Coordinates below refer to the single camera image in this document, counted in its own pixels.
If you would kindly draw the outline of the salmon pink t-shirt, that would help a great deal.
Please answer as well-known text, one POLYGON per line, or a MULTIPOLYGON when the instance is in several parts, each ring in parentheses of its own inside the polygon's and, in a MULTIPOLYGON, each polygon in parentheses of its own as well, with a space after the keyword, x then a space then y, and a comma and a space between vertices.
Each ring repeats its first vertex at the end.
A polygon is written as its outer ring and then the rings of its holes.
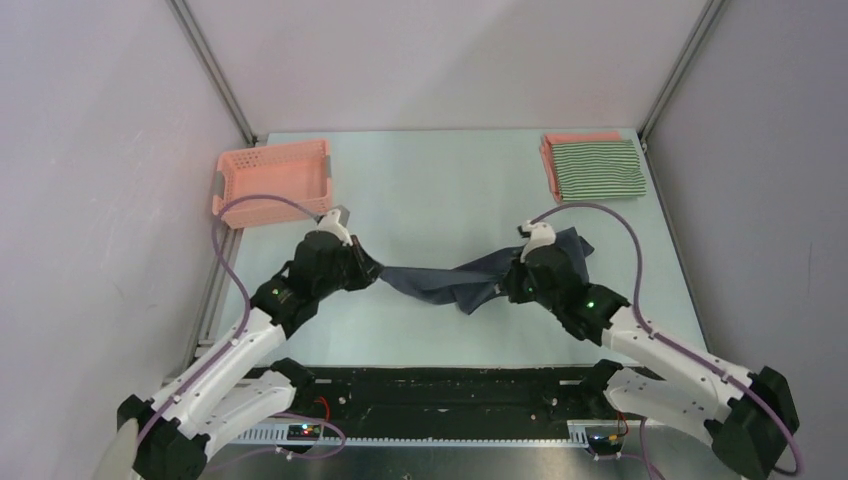
POLYGON ((562 203, 561 192, 558 184, 558 177, 554 166, 553 147, 555 145, 580 142, 608 142, 619 140, 621 140, 621 135, 615 131, 543 134, 541 136, 541 145, 539 147, 539 152, 546 173, 548 187, 554 200, 558 204, 562 203))

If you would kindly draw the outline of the dark navy garment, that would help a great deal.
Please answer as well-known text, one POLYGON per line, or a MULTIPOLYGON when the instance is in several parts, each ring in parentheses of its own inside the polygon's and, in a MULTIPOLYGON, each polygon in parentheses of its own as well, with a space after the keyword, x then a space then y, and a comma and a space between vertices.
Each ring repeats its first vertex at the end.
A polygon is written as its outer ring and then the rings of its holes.
MULTIPOLYGON (((569 255, 589 288, 585 254, 591 253, 593 247, 573 227, 555 232, 554 245, 569 255)), ((500 283, 523 247, 502 248, 452 269, 390 266, 383 270, 380 279, 403 295, 431 305, 454 305, 470 315, 495 298, 508 298, 500 283)))

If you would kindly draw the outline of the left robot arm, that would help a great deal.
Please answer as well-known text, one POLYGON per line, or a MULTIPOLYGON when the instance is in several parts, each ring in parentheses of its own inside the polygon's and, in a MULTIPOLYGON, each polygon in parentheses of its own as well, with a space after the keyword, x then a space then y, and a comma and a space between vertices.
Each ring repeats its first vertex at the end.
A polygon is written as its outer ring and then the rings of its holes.
POLYGON ((249 298, 233 330, 150 399, 122 402, 118 433, 96 478, 196 479, 222 446, 264 418, 311 412, 315 376, 290 358, 270 366, 256 385, 238 384, 313 318, 322 300, 365 289, 382 271, 356 237, 309 232, 293 259, 249 298))

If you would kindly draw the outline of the green white striped garment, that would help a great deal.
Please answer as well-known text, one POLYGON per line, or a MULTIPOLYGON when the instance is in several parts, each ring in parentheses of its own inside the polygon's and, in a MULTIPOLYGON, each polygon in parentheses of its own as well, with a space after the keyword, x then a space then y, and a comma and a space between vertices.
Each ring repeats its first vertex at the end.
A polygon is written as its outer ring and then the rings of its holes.
POLYGON ((640 149, 632 140, 554 144, 551 154, 555 192, 562 202, 647 194, 640 149))

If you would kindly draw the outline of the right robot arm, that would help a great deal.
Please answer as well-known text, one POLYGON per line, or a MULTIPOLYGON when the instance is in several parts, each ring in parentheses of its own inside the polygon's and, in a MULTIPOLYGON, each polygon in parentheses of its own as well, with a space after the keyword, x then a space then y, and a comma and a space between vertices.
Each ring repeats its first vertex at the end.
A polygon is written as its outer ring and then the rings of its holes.
POLYGON ((640 381, 623 366, 581 392, 585 411, 606 418, 634 413, 707 445, 745 479, 798 476, 804 459, 794 438, 800 421, 787 378, 754 372, 676 339, 644 317, 639 299, 584 280, 555 245, 518 254, 503 280, 510 302, 536 303, 572 337, 624 355, 657 374, 640 381))

